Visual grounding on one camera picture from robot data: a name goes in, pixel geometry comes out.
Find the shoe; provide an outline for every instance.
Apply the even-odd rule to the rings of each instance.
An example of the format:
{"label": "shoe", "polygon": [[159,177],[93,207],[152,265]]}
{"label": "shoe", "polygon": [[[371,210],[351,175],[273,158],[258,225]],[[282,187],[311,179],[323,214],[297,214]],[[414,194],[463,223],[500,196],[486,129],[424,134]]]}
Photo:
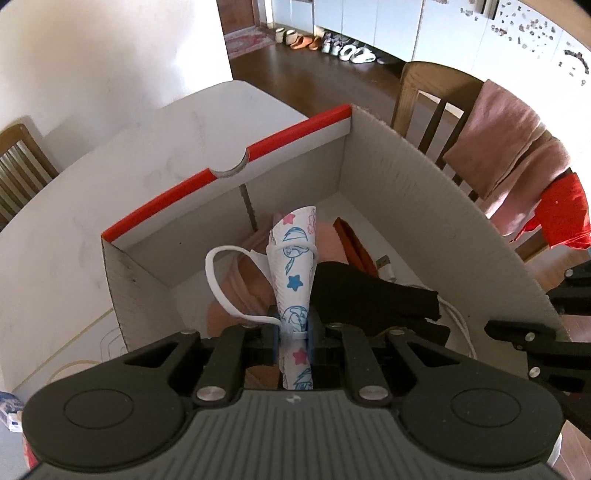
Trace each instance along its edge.
{"label": "shoe", "polygon": [[299,50],[311,45],[314,39],[312,37],[297,37],[297,40],[290,45],[292,50]]}
{"label": "shoe", "polygon": [[297,40],[299,35],[295,30],[288,30],[285,32],[285,45],[291,45]]}
{"label": "shoe", "polygon": [[332,46],[332,39],[330,37],[325,38],[322,44],[322,53],[330,53],[330,48]]}
{"label": "shoe", "polygon": [[277,28],[275,30],[275,43],[283,43],[285,40],[285,28]]}
{"label": "shoe", "polygon": [[353,56],[353,53],[357,51],[357,47],[355,45],[345,45],[343,48],[340,49],[339,58],[343,61],[349,61]]}
{"label": "shoe", "polygon": [[330,49],[330,54],[333,57],[336,57],[339,54],[340,49],[342,47],[343,47],[343,44],[339,40],[336,40],[335,42],[333,42],[332,48]]}
{"label": "shoe", "polygon": [[314,41],[310,45],[308,45],[308,48],[310,50],[318,50],[321,45],[322,45],[322,38],[314,37]]}
{"label": "shoe", "polygon": [[358,48],[351,55],[352,63],[371,63],[375,61],[375,54],[367,47]]}

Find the printed star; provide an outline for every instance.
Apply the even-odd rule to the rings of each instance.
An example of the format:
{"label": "printed star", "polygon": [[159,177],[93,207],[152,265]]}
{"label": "printed star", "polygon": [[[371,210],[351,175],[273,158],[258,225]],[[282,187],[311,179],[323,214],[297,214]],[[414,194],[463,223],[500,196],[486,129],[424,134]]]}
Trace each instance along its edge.
{"label": "printed star", "polygon": [[293,352],[292,355],[295,358],[296,365],[305,365],[308,362],[308,352],[303,348],[300,348],[297,352]]}
{"label": "printed star", "polygon": [[296,216],[293,213],[288,213],[287,215],[285,215],[283,217],[283,225],[287,225],[288,223],[290,224],[294,224],[294,218],[296,218]]}
{"label": "printed star", "polygon": [[295,277],[289,277],[289,279],[290,280],[287,283],[287,288],[293,288],[294,291],[297,291],[298,288],[304,285],[300,280],[299,275],[296,275]]}

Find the pink rug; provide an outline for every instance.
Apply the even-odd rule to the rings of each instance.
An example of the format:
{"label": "pink rug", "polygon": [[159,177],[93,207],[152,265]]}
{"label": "pink rug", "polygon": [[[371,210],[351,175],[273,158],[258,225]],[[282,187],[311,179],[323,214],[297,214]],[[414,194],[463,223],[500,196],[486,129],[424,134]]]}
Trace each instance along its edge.
{"label": "pink rug", "polygon": [[258,27],[243,28],[229,33],[224,35],[224,40],[230,60],[275,43],[272,33],[263,32]]}

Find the corrugated cardboard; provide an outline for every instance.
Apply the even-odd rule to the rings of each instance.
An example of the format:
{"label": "corrugated cardboard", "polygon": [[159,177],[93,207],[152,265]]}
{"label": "corrugated cardboard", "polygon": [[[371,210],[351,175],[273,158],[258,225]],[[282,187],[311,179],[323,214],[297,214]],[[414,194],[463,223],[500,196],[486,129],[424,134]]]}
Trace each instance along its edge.
{"label": "corrugated cardboard", "polygon": [[[490,319],[543,323],[564,333],[519,257],[467,196],[385,124],[344,106],[261,139],[231,171],[202,171],[103,234],[119,249],[105,262],[127,345],[178,329],[179,318],[206,335],[213,300],[203,274],[207,251],[239,245],[273,213],[305,205],[316,205],[322,220],[349,221],[374,259],[393,258],[402,281],[438,290],[463,313],[486,363],[527,373],[524,353],[486,336]],[[152,275],[158,294],[155,283],[124,275],[115,281],[121,265]],[[227,257],[216,263],[222,266]],[[216,275],[221,280],[223,271]],[[155,298],[163,299],[153,312],[169,322],[165,328],[141,305]],[[448,346],[463,352],[462,342],[452,328]]]}

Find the cartoon print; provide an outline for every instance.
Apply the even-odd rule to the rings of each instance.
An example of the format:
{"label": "cartoon print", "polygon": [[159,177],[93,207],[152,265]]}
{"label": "cartoon print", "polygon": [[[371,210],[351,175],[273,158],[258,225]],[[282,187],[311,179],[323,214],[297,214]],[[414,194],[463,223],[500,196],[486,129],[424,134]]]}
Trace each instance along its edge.
{"label": "cartoon print", "polygon": [[312,369],[306,368],[294,381],[294,390],[312,390]]}
{"label": "cartoon print", "polygon": [[305,365],[308,363],[308,352],[303,348],[300,348],[297,352],[293,352],[292,355],[294,356],[296,365]]}
{"label": "cartoon print", "polygon": [[283,217],[283,225],[287,225],[288,223],[290,225],[294,224],[294,218],[296,218],[296,216],[293,213],[288,213],[287,215],[285,215]]}
{"label": "cartoon print", "polygon": [[[303,231],[303,229],[298,226],[293,226],[285,233],[283,237],[284,242],[289,242],[291,240],[304,240],[307,242],[308,236],[306,235],[306,232]],[[309,248],[298,247],[297,245],[294,245],[293,247],[283,247],[283,254],[290,259],[285,266],[285,274],[287,275],[291,271],[291,267],[293,267],[297,257],[309,251]]]}
{"label": "cartoon print", "polygon": [[297,291],[298,288],[303,287],[304,284],[300,280],[300,276],[296,275],[295,277],[289,277],[289,282],[287,283],[287,288],[292,288],[293,291]]}
{"label": "cartoon print", "polygon": [[308,310],[301,305],[287,307],[283,315],[281,315],[281,320],[298,327],[300,332],[305,332],[308,322]]}
{"label": "cartoon print", "polygon": [[314,235],[316,231],[316,209],[312,210],[312,213],[308,217],[308,233]]}

